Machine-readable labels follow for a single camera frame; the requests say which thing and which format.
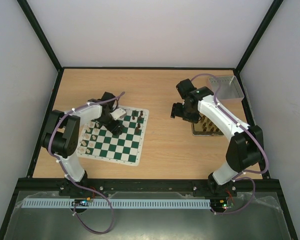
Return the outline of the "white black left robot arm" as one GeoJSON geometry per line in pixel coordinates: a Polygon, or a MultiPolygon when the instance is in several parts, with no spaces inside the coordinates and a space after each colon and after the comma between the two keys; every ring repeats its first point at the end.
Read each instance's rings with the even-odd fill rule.
{"type": "Polygon", "coordinates": [[[119,108],[119,100],[124,94],[123,91],[120,95],[114,96],[110,92],[105,92],[100,99],[91,99],[84,105],[68,111],[53,110],[48,116],[40,145],[49,155],[56,158],[65,179],[84,191],[102,195],[87,187],[88,175],[76,154],[80,143],[80,127],[91,120],[96,120],[113,136],[121,135],[123,125],[118,119],[124,117],[126,112],[119,108]]]}

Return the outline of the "gold square tin box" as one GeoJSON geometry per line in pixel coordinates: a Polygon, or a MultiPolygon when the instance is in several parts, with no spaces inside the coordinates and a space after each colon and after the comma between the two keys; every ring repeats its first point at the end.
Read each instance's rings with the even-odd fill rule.
{"type": "Polygon", "coordinates": [[[191,124],[191,131],[197,137],[218,137],[223,132],[205,115],[201,114],[198,123],[191,124]]]}

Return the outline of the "green white chess board mat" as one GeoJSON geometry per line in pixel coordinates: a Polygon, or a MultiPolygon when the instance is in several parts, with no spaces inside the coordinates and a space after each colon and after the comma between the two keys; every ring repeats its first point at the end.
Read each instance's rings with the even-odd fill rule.
{"type": "Polygon", "coordinates": [[[149,118],[149,110],[135,107],[122,106],[126,116],[119,121],[124,126],[119,136],[114,136],[104,126],[100,126],[93,119],[86,123],[79,136],[79,144],[76,154],[79,158],[92,159],[128,166],[138,166],[145,133],[149,118]],[[132,119],[133,111],[137,111],[137,117],[132,119]]]}

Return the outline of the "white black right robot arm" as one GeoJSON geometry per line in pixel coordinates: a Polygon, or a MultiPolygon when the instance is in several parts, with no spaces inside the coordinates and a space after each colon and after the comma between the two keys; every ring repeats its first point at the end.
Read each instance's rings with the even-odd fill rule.
{"type": "Polygon", "coordinates": [[[207,180],[208,191],[219,196],[228,182],[235,180],[250,166],[266,160],[262,129],[237,118],[206,86],[196,88],[190,79],[185,79],[176,85],[176,89],[183,102],[172,105],[171,118],[179,117],[197,124],[202,117],[207,117],[229,141],[225,163],[207,180]]]}

